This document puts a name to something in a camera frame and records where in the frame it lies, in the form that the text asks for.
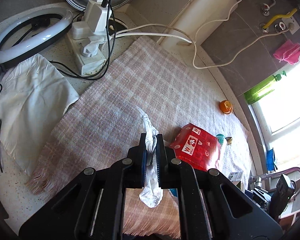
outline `faucet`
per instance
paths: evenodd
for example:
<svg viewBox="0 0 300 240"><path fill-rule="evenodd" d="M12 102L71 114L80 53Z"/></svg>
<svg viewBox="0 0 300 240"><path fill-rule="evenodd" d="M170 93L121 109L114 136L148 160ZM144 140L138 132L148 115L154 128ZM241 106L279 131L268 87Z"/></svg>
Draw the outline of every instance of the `faucet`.
<svg viewBox="0 0 300 240"><path fill-rule="evenodd" d="M256 176L250 176L249 178L249 183L255 183L257 182L258 184L265 179L269 179L269 178L275 178L275 177L279 177L281 174L288 174L294 171L299 171L300 172L300 167L292 167L289 169L286 169L284 171L278 171L278 172L274 172L274 173L265 173L262 175L256 175ZM296 196L300 193L300 188L298 189L298 191L291 197L290 201L294 201L296 199Z"/></svg>

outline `yellow gas pipe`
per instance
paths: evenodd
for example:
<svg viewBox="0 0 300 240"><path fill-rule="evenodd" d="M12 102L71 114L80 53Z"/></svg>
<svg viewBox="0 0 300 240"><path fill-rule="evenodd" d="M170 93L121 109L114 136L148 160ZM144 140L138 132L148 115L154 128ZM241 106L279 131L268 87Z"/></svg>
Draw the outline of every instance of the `yellow gas pipe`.
<svg viewBox="0 0 300 240"><path fill-rule="evenodd" d="M291 12L289 12L288 14L277 14L275 16L273 16L271 18L270 21L268 21L265 25L263 25L263 29L266 30L267 28L269 28L269 26L276 20L279 18L290 18L292 15L294 15L298 10L296 8L294 8Z"/></svg>

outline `green bottle cap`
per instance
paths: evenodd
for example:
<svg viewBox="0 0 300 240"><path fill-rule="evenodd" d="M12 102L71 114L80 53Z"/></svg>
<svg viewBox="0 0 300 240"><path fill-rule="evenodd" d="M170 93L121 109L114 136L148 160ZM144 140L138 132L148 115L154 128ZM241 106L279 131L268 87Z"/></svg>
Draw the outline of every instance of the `green bottle cap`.
<svg viewBox="0 0 300 240"><path fill-rule="evenodd" d="M287 74L286 74L285 71L282 71L282 74L281 74L281 75L287 76ZM281 78L282 78L281 75L280 75L280 74L277 74L277 75L273 75L273 76L274 76L274 78L275 78L276 81L280 81Z"/></svg>

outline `window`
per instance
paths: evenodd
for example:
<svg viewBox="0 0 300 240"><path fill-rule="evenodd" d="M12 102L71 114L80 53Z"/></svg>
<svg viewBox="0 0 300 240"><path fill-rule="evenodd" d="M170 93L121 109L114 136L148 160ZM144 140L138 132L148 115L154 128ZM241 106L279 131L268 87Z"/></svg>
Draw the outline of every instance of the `window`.
<svg viewBox="0 0 300 240"><path fill-rule="evenodd" d="M267 150L274 148L279 171L300 165L300 62L283 70L287 77L252 105Z"/></svg>

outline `small box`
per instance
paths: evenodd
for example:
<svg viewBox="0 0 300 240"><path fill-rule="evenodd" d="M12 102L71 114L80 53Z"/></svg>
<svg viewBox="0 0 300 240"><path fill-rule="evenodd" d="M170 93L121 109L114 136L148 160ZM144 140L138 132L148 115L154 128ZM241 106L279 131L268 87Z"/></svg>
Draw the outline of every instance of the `small box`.
<svg viewBox="0 0 300 240"><path fill-rule="evenodd" d="M245 191L244 185L242 183L243 171L231 172L228 179L236 185L242 192Z"/></svg>
<svg viewBox="0 0 300 240"><path fill-rule="evenodd" d="M221 144L218 138L192 123L181 129L170 148L174 149L177 158L194 169L208 171L219 168Z"/></svg>

